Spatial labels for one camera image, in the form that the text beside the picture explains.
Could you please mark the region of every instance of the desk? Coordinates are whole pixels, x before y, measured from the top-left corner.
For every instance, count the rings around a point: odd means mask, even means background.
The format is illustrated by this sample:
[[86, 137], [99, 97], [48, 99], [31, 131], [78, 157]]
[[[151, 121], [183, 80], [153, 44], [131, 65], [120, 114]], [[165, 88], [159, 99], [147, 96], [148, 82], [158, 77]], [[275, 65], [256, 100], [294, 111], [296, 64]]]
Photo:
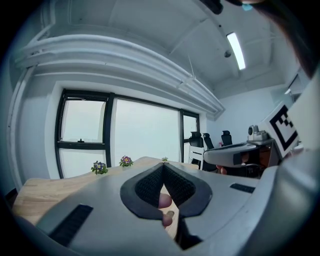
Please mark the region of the desk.
[[[21, 188], [15, 199], [12, 210], [16, 215], [25, 218], [27, 221], [35, 225], [51, 207], [65, 199], [70, 194], [80, 190], [90, 182], [100, 179], [106, 175], [118, 175], [122, 172], [130, 172], [130, 169], [133, 168], [156, 165], [160, 162], [160, 159], [145, 156], [136, 160], [131, 167], [125, 167], [125, 170], [121, 166], [111, 167], [108, 169], [106, 174], [96, 175], [93, 172], [88, 172], [77, 177], [63, 179], [31, 178], [28, 179]], [[179, 164], [192, 169], [198, 169], [198, 166], [195, 164]], [[165, 186], [163, 186], [161, 192], [169, 194]], [[174, 238], [177, 233], [179, 210], [173, 202], [170, 207], [163, 208], [161, 210], [164, 213], [174, 211], [172, 224], [165, 228], [168, 234]]]

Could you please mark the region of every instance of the finger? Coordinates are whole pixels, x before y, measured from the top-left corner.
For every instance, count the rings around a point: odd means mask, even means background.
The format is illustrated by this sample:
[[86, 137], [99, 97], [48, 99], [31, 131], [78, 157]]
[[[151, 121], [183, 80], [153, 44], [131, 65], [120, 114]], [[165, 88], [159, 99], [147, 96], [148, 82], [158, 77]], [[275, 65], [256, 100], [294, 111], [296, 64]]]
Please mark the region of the finger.
[[167, 227], [172, 224], [172, 217], [169, 216], [168, 214], [164, 214], [162, 217], [162, 225]]
[[170, 195], [160, 193], [158, 208], [167, 208], [171, 205], [171, 203], [172, 203], [172, 199]]
[[221, 174], [222, 175], [227, 175], [227, 170], [226, 170], [226, 168], [221, 168]]
[[246, 163], [249, 161], [249, 153], [246, 152], [241, 156], [242, 163]]

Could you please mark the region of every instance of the ceiling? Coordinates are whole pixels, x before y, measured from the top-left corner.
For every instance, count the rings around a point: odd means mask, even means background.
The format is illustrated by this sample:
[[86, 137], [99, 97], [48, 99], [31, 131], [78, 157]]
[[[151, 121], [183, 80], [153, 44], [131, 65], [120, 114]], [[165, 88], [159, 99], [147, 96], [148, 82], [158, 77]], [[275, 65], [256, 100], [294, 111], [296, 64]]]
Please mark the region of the ceiling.
[[[275, 25], [254, 9], [222, 3], [223, 12], [215, 15], [199, 0], [58, 0], [50, 37], [97, 34], [131, 41], [194, 72], [218, 98], [286, 83], [274, 58], [275, 49], [284, 47]], [[243, 70], [226, 37], [231, 32], [242, 48]]]

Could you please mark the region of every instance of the ceiling light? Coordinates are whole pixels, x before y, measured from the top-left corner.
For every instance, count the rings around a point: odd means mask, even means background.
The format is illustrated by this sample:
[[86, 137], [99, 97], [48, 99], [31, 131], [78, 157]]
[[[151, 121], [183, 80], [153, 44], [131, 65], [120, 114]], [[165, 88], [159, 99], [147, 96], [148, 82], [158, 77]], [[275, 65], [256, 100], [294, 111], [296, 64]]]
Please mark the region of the ceiling light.
[[226, 36], [231, 44], [231, 47], [233, 49], [236, 61], [238, 62], [238, 66], [240, 70], [243, 70], [246, 68], [244, 55], [242, 54], [242, 50], [237, 38], [236, 33], [232, 32], [230, 34], [227, 34]]

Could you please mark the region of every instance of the white ceiling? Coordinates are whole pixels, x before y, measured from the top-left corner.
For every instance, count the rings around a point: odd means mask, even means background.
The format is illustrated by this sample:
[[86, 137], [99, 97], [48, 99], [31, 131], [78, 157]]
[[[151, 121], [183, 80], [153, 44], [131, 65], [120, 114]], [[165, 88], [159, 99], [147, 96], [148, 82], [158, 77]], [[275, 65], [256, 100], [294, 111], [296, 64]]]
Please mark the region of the white ceiling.
[[[220, 15], [199, 0], [58, 0], [50, 37], [97, 34], [125, 39], [192, 72], [218, 98], [286, 81], [273, 57], [284, 47], [274, 24], [254, 9], [222, 0]], [[226, 35], [236, 32], [246, 69], [239, 70]]]

